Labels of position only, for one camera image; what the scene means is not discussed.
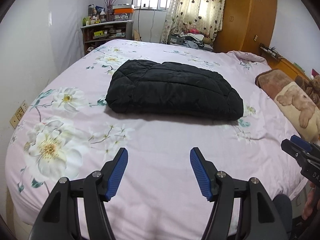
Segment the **dark pants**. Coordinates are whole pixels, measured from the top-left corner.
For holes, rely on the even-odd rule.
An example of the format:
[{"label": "dark pants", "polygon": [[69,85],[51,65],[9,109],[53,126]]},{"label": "dark pants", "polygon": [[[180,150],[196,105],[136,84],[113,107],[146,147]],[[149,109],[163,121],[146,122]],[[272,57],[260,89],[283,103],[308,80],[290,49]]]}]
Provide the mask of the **dark pants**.
[{"label": "dark pants", "polygon": [[285,231],[290,237],[292,230],[292,205],[290,199],[286,195],[277,195],[273,199],[273,203],[280,215]]}]

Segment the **floor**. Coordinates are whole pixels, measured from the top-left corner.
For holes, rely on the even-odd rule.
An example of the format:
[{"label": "floor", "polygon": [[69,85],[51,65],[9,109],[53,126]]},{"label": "floor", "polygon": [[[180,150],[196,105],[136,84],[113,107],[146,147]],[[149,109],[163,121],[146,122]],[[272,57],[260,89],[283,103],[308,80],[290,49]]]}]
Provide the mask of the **floor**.
[{"label": "floor", "polygon": [[[307,199],[307,194],[310,189],[311,188],[309,187],[309,185],[306,185],[305,188],[300,192],[300,194],[294,200],[292,200],[292,211],[294,218],[301,215]],[[30,234],[32,226],[22,222],[18,217],[15,209],[13,210],[13,223],[16,238],[18,240],[28,240],[28,236]]]}]

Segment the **orange box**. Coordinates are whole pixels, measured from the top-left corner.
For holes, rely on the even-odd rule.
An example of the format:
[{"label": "orange box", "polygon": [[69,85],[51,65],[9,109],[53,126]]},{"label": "orange box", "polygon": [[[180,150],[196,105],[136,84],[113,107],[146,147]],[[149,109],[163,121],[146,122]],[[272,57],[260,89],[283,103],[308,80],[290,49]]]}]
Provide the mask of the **orange box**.
[{"label": "orange box", "polygon": [[133,13],[133,8],[120,8],[120,9],[114,9],[114,14],[116,13]]}]

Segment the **blue gripper pad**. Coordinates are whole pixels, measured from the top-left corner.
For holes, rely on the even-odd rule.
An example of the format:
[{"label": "blue gripper pad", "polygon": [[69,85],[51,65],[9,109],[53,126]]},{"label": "blue gripper pad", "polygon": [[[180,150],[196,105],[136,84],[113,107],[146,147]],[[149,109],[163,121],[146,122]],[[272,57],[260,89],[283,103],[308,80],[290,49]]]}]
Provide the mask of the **blue gripper pad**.
[{"label": "blue gripper pad", "polygon": [[114,167],[110,178],[108,179],[108,190],[106,193],[106,198],[110,200],[113,196],[116,195],[118,187],[120,185],[122,176],[124,174],[124,170],[128,164],[128,151],[126,149],[123,150],[121,156]]},{"label": "blue gripper pad", "polygon": [[310,144],[308,142],[306,142],[305,140],[301,139],[300,137],[298,137],[296,135],[292,135],[290,138],[290,141],[292,141],[294,144],[298,145],[300,148],[305,150],[307,153],[310,153],[312,150],[312,147],[310,146]]},{"label": "blue gripper pad", "polygon": [[209,201],[212,198],[210,179],[194,149],[190,151],[190,162],[201,193]]}]

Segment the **curtain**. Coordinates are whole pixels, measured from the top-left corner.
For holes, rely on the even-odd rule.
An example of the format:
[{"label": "curtain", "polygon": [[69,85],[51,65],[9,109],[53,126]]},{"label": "curtain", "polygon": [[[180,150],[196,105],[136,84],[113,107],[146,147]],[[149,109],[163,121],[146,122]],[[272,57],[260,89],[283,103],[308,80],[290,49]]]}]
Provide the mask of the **curtain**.
[{"label": "curtain", "polygon": [[180,34],[192,29],[214,41],[217,31],[222,30],[224,3],[225,0],[171,0],[161,43],[167,43],[170,33]]}]

